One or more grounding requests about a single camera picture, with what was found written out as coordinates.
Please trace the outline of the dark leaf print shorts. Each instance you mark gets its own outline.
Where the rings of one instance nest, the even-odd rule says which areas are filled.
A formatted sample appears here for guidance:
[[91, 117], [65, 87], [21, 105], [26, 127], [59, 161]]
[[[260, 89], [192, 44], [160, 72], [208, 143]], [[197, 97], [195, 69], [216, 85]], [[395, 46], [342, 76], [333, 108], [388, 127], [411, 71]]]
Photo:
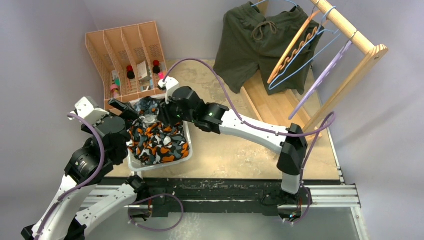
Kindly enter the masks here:
[[147, 96], [136, 102], [133, 105], [133, 108], [139, 113], [140, 116], [157, 116], [159, 114], [160, 102], [161, 101], [159, 99]]

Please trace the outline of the orange camouflage shorts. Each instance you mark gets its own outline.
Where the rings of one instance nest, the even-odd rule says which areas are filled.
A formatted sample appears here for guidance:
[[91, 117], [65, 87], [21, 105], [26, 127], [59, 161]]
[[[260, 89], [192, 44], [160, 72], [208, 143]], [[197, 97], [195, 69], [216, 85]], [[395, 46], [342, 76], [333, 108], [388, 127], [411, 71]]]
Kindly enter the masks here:
[[147, 123], [144, 117], [135, 120], [128, 130], [132, 143], [128, 150], [143, 166], [182, 161], [191, 153], [184, 124]]

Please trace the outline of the white plastic basket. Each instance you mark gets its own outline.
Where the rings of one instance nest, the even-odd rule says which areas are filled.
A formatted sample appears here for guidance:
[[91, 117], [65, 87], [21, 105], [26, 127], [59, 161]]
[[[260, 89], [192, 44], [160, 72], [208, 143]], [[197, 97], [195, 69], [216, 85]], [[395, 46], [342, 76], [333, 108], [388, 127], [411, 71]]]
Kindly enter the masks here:
[[188, 124], [166, 126], [159, 121], [159, 104], [165, 96], [154, 95], [131, 102], [139, 113], [128, 132], [128, 167], [133, 172], [149, 171], [186, 162], [193, 156]]

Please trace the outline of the peach plastic desk organizer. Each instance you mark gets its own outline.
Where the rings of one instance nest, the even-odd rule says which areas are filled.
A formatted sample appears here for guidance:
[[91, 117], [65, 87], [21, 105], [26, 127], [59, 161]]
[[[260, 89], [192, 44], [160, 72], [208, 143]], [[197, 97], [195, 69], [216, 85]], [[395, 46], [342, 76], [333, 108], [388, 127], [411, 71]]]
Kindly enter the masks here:
[[[108, 104], [112, 98], [110, 86], [120, 89], [121, 102], [131, 102], [147, 96], [163, 94], [158, 82], [167, 72], [165, 56], [155, 21], [88, 32], [85, 46], [103, 81], [106, 110], [115, 108]], [[153, 61], [160, 62], [161, 72], [153, 73]], [[137, 65], [146, 61], [150, 80], [139, 81]]]

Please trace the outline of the olive green shorts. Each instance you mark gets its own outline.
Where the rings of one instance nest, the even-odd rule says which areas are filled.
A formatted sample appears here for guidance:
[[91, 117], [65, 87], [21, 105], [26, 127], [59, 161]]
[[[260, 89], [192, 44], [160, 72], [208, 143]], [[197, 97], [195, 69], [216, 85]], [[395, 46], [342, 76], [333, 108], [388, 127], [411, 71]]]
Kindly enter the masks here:
[[[223, 17], [220, 45], [214, 71], [238, 94], [247, 80], [260, 72], [268, 95], [284, 92], [280, 86], [268, 90], [268, 79], [284, 51], [309, 17], [300, 6], [275, 16], [264, 16], [252, 2], [229, 10]], [[311, 66], [299, 73], [305, 83]]]

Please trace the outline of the orange hanger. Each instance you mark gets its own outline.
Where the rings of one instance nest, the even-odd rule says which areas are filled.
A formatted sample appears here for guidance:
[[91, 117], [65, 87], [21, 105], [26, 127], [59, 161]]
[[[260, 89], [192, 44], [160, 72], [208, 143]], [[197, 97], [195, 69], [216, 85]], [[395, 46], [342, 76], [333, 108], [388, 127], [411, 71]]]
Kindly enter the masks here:
[[296, 43], [300, 39], [301, 35], [306, 32], [307, 27], [319, 12], [319, 10], [312, 11], [311, 15], [306, 19], [296, 35], [293, 37], [268, 78], [267, 83], [269, 85], [271, 85], [272, 82], [277, 78], [278, 73], [281, 72], [304, 49], [304, 46], [311, 42], [317, 35], [318, 30], [321, 29], [322, 24], [320, 24], [318, 27], [314, 27], [312, 32], [308, 33], [296, 47]]

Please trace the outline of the lilac plastic hanger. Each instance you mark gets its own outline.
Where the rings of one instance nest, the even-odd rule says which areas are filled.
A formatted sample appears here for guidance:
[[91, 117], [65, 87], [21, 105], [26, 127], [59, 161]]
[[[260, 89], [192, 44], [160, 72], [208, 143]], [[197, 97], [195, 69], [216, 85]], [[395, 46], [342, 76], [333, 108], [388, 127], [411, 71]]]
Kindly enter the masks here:
[[299, 104], [294, 108], [294, 110], [289, 115], [288, 119], [291, 120], [301, 109], [301, 107], [307, 102], [307, 100], [312, 96], [312, 94], [317, 90], [317, 88], [321, 85], [324, 79], [330, 74], [330, 72], [335, 68], [338, 62], [343, 58], [344, 54], [349, 50], [352, 45], [352, 41], [349, 40], [337, 53], [337, 55], [332, 59], [332, 61], [328, 64], [328, 66], [324, 69], [324, 71], [320, 74], [320, 76], [315, 80], [311, 88], [307, 91], [307, 93], [300, 100]]

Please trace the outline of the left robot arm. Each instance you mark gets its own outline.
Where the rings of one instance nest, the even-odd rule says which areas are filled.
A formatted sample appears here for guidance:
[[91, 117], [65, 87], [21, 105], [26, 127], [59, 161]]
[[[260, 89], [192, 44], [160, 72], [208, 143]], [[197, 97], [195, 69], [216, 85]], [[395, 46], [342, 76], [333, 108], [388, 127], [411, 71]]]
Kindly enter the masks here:
[[128, 156], [129, 128], [138, 113], [128, 102], [111, 99], [119, 114], [100, 108], [89, 96], [81, 98], [69, 120], [78, 120], [90, 137], [76, 150], [64, 169], [59, 189], [41, 219], [24, 227], [26, 240], [83, 240], [120, 208], [146, 203], [149, 191], [140, 176], [130, 176], [112, 194], [85, 210], [81, 206], [114, 166]]

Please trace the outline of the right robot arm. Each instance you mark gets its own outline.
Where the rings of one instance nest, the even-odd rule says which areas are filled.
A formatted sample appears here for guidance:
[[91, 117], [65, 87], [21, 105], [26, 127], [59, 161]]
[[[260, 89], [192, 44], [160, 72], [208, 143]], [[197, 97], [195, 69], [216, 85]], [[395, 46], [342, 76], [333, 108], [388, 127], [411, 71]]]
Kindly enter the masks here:
[[158, 120], [173, 126], [179, 122], [193, 123], [207, 133], [239, 137], [279, 154], [277, 168], [282, 173], [282, 200], [288, 204], [300, 198], [302, 165], [308, 143], [302, 128], [267, 124], [247, 117], [219, 103], [206, 103], [188, 86], [177, 88], [158, 104]]

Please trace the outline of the pink small bottle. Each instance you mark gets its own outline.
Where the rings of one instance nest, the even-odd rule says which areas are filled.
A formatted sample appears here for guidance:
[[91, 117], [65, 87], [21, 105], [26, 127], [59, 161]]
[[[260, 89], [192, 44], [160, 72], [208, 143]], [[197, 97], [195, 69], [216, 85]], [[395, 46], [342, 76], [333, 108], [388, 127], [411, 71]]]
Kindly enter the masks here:
[[115, 83], [113, 83], [113, 84], [110, 86], [110, 92], [111, 92], [111, 97], [112, 97], [112, 98], [114, 98], [114, 99], [116, 99], [116, 98], [118, 98], [118, 97], [120, 97], [120, 96], [121, 96], [121, 93], [120, 93], [120, 86], [119, 86], [119, 85], [117, 85], [117, 84], [115, 84]]

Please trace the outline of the red black marker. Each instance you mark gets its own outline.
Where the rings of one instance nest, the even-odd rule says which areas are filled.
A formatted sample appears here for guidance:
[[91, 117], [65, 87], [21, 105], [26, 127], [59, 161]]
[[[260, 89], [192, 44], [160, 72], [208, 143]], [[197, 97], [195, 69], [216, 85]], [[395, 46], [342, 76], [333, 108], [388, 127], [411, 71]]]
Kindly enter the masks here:
[[156, 75], [158, 75], [161, 72], [161, 63], [158, 60], [154, 60], [152, 62], [152, 72]]

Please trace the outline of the white medicine box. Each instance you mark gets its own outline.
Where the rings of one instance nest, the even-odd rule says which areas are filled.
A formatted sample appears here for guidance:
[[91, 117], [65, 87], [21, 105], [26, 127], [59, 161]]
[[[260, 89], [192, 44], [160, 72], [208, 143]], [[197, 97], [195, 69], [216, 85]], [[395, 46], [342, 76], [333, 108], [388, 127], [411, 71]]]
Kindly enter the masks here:
[[151, 79], [150, 69], [146, 61], [141, 62], [137, 65], [138, 80], [140, 82], [146, 82]]

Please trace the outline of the wooden clothes rack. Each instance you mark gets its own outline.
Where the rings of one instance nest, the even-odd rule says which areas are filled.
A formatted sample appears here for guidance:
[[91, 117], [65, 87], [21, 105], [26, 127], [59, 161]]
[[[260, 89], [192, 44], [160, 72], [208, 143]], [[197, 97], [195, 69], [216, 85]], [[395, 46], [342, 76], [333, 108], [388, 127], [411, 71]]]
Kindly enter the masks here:
[[356, 87], [363, 80], [370, 80], [375, 65], [388, 52], [384, 44], [375, 44], [389, 28], [387, 20], [391, 10], [386, 0], [348, 0], [343, 10], [337, 10], [334, 1], [315, 1], [315, 5], [327, 14], [328, 19], [351, 39], [357, 54], [346, 57], [330, 74], [330, 80], [320, 86], [322, 91], [333, 88], [331, 96], [323, 92], [315, 94], [311, 103], [299, 110], [293, 122], [301, 125], [305, 132], [314, 134], [325, 117], [335, 111], [332, 119], [335, 126], [346, 127], [344, 133], [335, 132], [347, 142], [370, 138], [384, 125], [385, 118], [376, 116], [373, 93], [379, 90], [371, 84], [371, 90], [360, 95]]

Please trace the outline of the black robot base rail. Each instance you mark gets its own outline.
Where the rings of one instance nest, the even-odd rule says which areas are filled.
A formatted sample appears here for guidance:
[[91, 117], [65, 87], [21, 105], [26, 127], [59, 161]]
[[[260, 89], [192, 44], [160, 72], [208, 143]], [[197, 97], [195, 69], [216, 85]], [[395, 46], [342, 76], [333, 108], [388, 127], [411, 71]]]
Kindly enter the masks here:
[[297, 196], [281, 190], [277, 179], [145, 178], [144, 190], [124, 207], [170, 213], [262, 214], [297, 220], [313, 208], [355, 208], [361, 202], [355, 185], [339, 180], [307, 180]]

